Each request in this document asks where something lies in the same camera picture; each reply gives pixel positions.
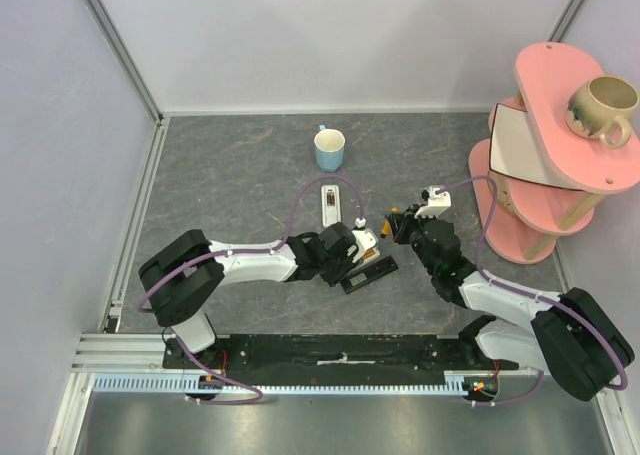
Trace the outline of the white remote with QR label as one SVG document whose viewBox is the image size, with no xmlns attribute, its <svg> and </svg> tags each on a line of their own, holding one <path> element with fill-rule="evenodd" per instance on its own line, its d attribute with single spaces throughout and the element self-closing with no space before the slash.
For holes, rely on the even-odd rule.
<svg viewBox="0 0 640 455">
<path fill-rule="evenodd" d="M 377 258 L 379 258 L 380 255 L 381 255 L 381 252 L 380 252 L 380 250 L 378 248 L 369 249 L 364 253 L 364 255 L 362 257 L 362 262 L 364 264 L 371 263 L 374 260 L 376 260 Z"/>
</svg>

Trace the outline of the yellow handled screwdriver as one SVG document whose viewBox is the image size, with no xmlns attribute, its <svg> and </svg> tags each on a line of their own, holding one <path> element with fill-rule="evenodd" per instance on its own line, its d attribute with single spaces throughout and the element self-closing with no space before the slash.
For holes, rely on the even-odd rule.
<svg viewBox="0 0 640 455">
<path fill-rule="evenodd" d="M 398 212 L 398 208 L 397 207 L 392 207 L 391 208 L 391 212 L 390 213 L 397 213 L 397 212 Z M 380 231 L 380 236 L 381 236 L 381 238 L 386 238 L 391 234 L 392 234 L 391 224 L 385 218 L 384 224 L 383 224 L 382 229 Z"/>
</svg>

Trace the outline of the black remote control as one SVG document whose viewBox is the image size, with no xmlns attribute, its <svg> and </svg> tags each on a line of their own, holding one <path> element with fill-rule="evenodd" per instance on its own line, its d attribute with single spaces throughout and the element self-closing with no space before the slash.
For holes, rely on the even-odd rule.
<svg viewBox="0 0 640 455">
<path fill-rule="evenodd" d="M 386 277 L 397 269 L 398 265 L 394 258 L 392 256 L 386 256 L 371 264 L 367 264 L 362 269 L 350 273 L 340 281 L 340 286 L 346 294 L 351 294 Z"/>
</svg>

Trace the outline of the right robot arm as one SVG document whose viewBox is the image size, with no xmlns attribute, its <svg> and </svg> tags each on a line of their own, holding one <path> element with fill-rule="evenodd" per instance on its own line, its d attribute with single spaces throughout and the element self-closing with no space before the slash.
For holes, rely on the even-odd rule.
<svg viewBox="0 0 640 455">
<path fill-rule="evenodd" d="M 462 254 L 452 223 L 419 210 L 392 211 L 386 222 L 394 242 L 411 247 L 442 299 L 485 313 L 458 343 L 465 366 L 514 362 L 550 375 L 582 401 L 604 388 L 627 387 L 625 370 L 635 353 L 590 293 L 534 290 L 496 277 Z"/>
</svg>

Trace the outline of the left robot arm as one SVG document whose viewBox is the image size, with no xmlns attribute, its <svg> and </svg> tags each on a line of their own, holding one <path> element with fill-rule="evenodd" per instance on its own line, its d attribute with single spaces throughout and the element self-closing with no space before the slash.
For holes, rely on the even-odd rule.
<svg viewBox="0 0 640 455">
<path fill-rule="evenodd" d="M 141 307 L 182 340 L 190 362 L 208 368 L 220 353 L 213 326 L 203 311 L 214 290 L 243 282 L 288 283 L 315 277 L 334 286 L 375 245 L 369 231 L 350 229 L 341 222 L 321 233 L 254 245 L 210 241 L 202 231 L 189 230 L 139 269 L 147 294 Z"/>
</svg>

